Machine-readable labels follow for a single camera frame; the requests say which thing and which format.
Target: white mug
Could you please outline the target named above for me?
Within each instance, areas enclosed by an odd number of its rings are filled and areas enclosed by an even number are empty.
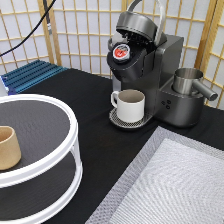
[[[140,121],[144,117],[145,95],[137,90],[114,91],[111,103],[117,108],[117,117],[127,123]]]

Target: black cable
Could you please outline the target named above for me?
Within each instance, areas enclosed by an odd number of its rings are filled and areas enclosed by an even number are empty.
[[[2,57],[3,55],[8,54],[9,52],[15,50],[16,48],[20,47],[25,41],[27,41],[27,39],[29,39],[29,37],[35,32],[35,30],[38,28],[38,26],[40,26],[40,24],[42,23],[42,21],[44,20],[45,16],[47,15],[47,13],[50,11],[50,9],[52,8],[52,6],[54,5],[54,3],[56,2],[56,0],[53,0],[52,3],[50,4],[50,6],[48,7],[47,11],[44,13],[44,15],[41,17],[39,23],[34,27],[34,29],[30,32],[30,34],[18,45],[16,45],[15,47],[13,47],[12,49],[6,51],[5,53],[2,53],[0,55],[0,57]]]

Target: white plastic rim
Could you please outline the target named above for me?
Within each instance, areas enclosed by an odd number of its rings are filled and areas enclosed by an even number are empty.
[[[65,140],[46,157],[21,169],[0,174],[0,188],[22,183],[46,172],[60,162],[68,154],[68,152],[72,150],[75,141],[78,139],[78,123],[75,114],[67,104],[53,97],[36,94],[21,94],[0,97],[0,104],[21,100],[37,100],[51,103],[60,107],[67,114],[70,120],[70,130]]]
[[[73,147],[73,149],[71,150],[75,159],[76,159],[75,150],[79,152],[79,148],[77,147],[78,144],[76,144],[76,147],[75,148]],[[83,173],[82,164],[80,163],[79,166],[77,166],[76,164],[75,176],[70,187],[56,202],[54,202],[46,209],[25,218],[10,221],[0,221],[0,224],[39,224],[52,218],[71,201],[80,185],[82,179],[82,173]]]

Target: black table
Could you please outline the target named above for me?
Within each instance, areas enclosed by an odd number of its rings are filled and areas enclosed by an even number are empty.
[[[179,129],[152,120],[136,132],[109,121],[112,82],[75,69],[64,71],[23,92],[55,97],[67,103],[79,123],[83,179],[71,202],[47,224],[82,224],[91,216],[158,126],[224,149],[224,111],[204,107],[200,122]]]

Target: beige mug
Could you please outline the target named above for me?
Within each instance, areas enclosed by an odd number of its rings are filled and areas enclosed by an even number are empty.
[[[145,95],[137,90],[128,89],[111,94],[111,103],[117,108],[117,117],[127,123],[140,121],[144,117]]]
[[[21,159],[16,132],[8,126],[0,126],[0,170],[15,166]]]

